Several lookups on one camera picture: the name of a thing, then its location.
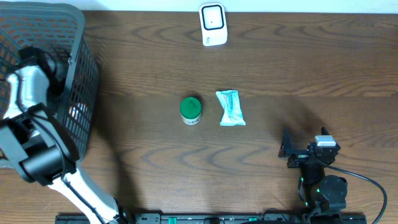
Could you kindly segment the green flushable wipes packet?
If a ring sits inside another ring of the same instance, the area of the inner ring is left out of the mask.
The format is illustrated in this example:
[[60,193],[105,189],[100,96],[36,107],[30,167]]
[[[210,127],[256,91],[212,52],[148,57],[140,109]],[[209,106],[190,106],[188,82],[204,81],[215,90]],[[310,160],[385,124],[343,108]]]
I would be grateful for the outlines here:
[[220,125],[245,126],[246,122],[244,120],[243,112],[241,109],[239,91],[238,90],[217,91],[216,96],[220,102],[221,107],[224,109]]

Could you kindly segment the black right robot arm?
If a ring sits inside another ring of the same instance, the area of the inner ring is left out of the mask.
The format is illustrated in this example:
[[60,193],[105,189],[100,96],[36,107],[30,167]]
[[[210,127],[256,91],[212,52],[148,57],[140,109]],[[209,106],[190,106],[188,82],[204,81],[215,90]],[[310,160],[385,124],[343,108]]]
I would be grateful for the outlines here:
[[288,130],[284,130],[278,156],[287,159],[288,168],[300,170],[298,191],[306,204],[303,215],[307,222],[315,217],[337,215],[346,208],[346,179],[325,174],[325,168],[335,162],[340,149],[324,127],[306,149],[294,149]]

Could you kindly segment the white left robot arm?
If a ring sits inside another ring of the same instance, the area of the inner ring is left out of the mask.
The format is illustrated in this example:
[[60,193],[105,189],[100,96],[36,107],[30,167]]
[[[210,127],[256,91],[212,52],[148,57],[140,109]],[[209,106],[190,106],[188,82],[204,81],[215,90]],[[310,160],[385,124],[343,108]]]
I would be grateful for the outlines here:
[[61,96],[65,88],[65,80],[58,77],[62,63],[37,47],[26,47],[18,54],[21,61],[5,78],[11,95],[1,120],[1,167],[16,170],[26,182],[59,192],[90,223],[135,223],[78,164],[78,148],[47,107],[48,99]]

